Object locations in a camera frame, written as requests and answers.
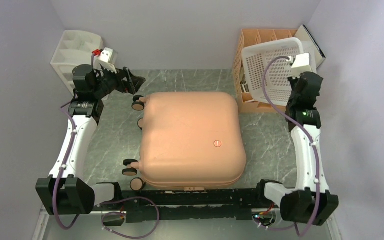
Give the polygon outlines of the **pink hard-shell suitcase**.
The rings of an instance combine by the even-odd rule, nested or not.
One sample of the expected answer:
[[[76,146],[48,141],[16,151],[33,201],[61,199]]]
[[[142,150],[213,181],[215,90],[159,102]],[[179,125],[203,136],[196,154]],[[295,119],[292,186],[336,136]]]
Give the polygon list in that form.
[[[247,156],[236,100],[225,92],[157,92],[143,103],[139,160],[156,188],[218,188],[238,181]]]

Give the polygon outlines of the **white plastic drawer organizer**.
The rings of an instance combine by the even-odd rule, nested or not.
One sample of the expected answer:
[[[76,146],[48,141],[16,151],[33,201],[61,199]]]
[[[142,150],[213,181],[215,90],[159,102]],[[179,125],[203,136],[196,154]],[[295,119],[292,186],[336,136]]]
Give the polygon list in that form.
[[[102,49],[101,36],[82,30],[65,30],[51,59],[51,66],[66,85],[73,81],[73,69],[90,64],[92,52]]]

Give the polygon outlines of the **white plastic mesh basket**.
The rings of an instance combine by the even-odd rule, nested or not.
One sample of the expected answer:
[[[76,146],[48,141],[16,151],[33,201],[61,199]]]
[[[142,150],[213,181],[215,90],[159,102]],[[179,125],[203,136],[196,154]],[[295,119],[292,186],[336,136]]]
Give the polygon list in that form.
[[[285,107],[291,95],[288,77],[291,67],[287,60],[278,57],[295,57],[304,53],[303,43],[296,37],[248,46],[241,57],[249,93],[254,101]]]

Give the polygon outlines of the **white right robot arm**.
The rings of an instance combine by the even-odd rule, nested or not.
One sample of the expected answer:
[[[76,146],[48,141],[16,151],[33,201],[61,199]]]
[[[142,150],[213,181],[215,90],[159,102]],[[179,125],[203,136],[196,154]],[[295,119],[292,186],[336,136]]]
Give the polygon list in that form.
[[[304,72],[290,77],[291,95],[285,117],[295,149],[297,180],[294,189],[267,183],[255,193],[262,208],[274,202],[284,221],[322,226],[339,206],[339,197],[330,193],[321,159],[321,117],[315,108],[323,78]]]

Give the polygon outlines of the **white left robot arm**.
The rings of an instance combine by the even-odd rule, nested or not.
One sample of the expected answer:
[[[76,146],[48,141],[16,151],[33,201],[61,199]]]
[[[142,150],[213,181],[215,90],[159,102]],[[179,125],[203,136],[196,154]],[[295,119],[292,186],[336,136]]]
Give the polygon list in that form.
[[[95,69],[82,64],[72,71],[74,98],[61,110],[68,118],[66,136],[48,177],[37,180],[35,190],[50,215],[86,215],[104,203],[110,210],[122,206],[119,184],[90,186],[83,181],[88,147],[104,110],[103,98],[113,91],[135,95],[146,82],[129,68]]]

